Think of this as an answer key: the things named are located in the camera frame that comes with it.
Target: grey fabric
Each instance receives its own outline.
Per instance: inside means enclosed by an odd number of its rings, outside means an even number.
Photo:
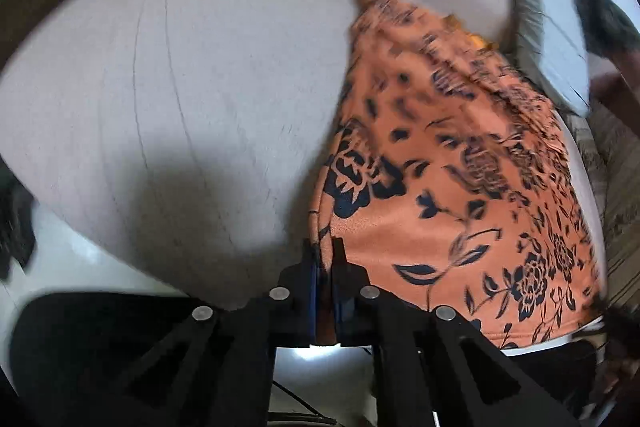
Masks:
[[[586,116],[589,77],[573,0],[514,0],[516,65],[559,108]]]

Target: orange floral fabric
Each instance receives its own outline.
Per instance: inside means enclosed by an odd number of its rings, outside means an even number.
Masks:
[[[592,318],[598,273],[552,103],[478,40],[402,0],[358,0],[338,127],[310,210],[372,284],[447,304],[498,347]]]

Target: black cable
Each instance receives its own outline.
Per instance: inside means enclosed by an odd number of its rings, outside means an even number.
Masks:
[[[327,418],[327,416],[325,416],[324,414],[322,414],[321,412],[319,412],[319,410],[314,409],[313,407],[311,407],[307,402],[305,402],[304,400],[302,400],[302,398],[300,398],[297,394],[295,394],[293,391],[290,391],[289,389],[287,389],[286,387],[284,387],[281,383],[276,382],[275,380],[273,380],[273,384],[281,391],[284,391],[285,393],[287,393],[290,397],[292,397],[296,402],[298,402],[301,406],[305,407],[307,410],[311,411],[313,414],[315,414],[316,416],[322,417],[322,418]]]
[[[324,425],[338,425],[338,422],[327,416],[317,414],[304,414],[299,412],[270,412],[267,416],[269,422],[306,422],[321,423]]]

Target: striped fabric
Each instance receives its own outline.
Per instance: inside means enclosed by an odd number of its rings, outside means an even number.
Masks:
[[[598,152],[591,128],[589,127],[589,122],[583,117],[572,113],[564,113],[561,116],[571,136],[574,137],[575,144],[578,146],[578,151],[580,151],[580,157],[587,171],[589,184],[591,185],[591,190],[596,200],[600,223],[604,223],[604,211],[607,203],[607,185],[609,183],[607,166],[604,164],[600,152]]]
[[[608,109],[593,103],[588,118],[607,168],[604,214],[609,299],[640,304],[640,139]]]

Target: metal screw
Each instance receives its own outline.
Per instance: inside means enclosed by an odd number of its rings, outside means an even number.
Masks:
[[[360,295],[366,299],[377,299],[380,296],[380,288],[377,286],[363,286],[360,289]]]
[[[456,311],[451,306],[438,306],[436,308],[436,317],[443,321],[452,321],[456,316]]]
[[[275,288],[271,288],[269,292],[269,296],[274,301],[284,301],[289,298],[290,292],[284,286],[276,286]]]
[[[213,316],[213,310],[208,306],[198,306],[191,312],[191,317],[197,321],[208,321]]]

